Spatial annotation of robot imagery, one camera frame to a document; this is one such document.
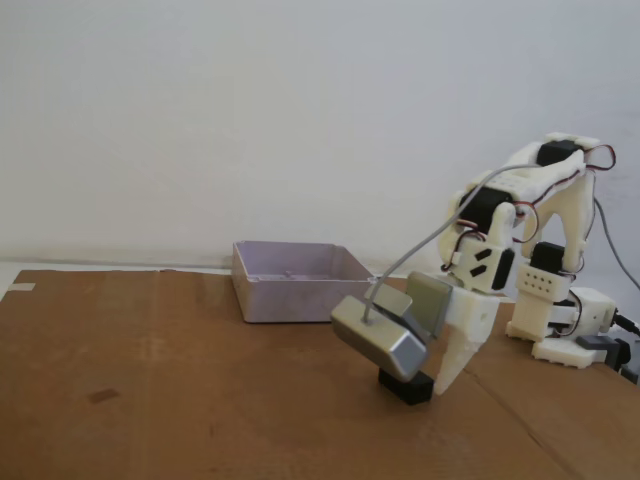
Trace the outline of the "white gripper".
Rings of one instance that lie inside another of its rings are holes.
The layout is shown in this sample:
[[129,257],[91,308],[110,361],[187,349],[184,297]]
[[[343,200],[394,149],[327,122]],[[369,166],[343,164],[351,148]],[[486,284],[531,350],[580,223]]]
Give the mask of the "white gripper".
[[434,393],[441,396],[488,339],[501,304],[499,296],[454,288],[446,310],[449,326],[446,351],[435,380]]

